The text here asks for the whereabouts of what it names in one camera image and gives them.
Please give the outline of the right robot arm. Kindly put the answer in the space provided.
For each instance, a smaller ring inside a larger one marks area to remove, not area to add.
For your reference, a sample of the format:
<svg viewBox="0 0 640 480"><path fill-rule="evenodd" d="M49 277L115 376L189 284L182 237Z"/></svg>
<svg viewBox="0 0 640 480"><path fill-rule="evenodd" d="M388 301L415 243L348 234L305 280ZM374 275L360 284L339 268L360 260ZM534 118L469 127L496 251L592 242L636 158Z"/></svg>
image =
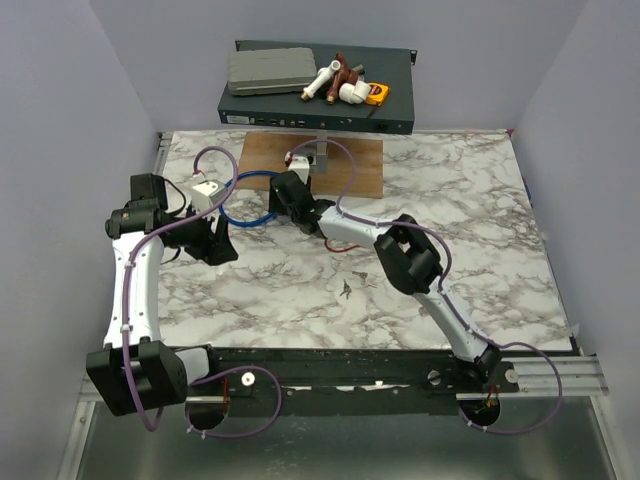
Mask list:
<svg viewBox="0 0 640 480"><path fill-rule="evenodd" d="M499 348L481 333L463 303L447 290L449 265L431 242L439 236L403 214L395 220L360 217L338 203L316 199L294 172L270 180L269 208L286 215L303 233L324 240L354 244L373 250L389 283L417 300L447 338L459 364L460 379L480 392L496 380Z"/></svg>

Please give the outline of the white elbow pipe fitting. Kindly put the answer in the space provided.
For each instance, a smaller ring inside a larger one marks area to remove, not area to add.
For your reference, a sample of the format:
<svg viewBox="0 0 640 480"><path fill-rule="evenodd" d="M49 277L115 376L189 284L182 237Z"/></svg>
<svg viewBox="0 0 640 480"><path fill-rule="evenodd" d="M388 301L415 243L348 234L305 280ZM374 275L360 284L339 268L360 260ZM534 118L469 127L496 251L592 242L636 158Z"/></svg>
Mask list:
<svg viewBox="0 0 640 480"><path fill-rule="evenodd" d="M341 85L338 94L341 101L355 105L365 103L370 91L371 86L366 82L358 81L355 84L345 82Z"/></svg>

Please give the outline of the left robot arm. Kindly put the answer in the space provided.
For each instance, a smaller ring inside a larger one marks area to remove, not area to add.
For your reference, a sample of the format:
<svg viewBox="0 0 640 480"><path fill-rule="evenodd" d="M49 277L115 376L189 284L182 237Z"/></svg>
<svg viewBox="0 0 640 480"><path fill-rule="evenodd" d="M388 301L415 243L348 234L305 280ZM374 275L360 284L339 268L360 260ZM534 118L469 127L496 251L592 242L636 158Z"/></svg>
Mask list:
<svg viewBox="0 0 640 480"><path fill-rule="evenodd" d="M176 249L209 266L235 261L228 222L199 214L218 206L225 184L204 181L191 190L184 216L169 212L166 180L156 174L130 179L130 200L105 223L116 264L111 320L103 347L86 357L87 374L115 416L185 402L189 386L214 393L222 380L205 347L178 351L161 339L160 266Z"/></svg>

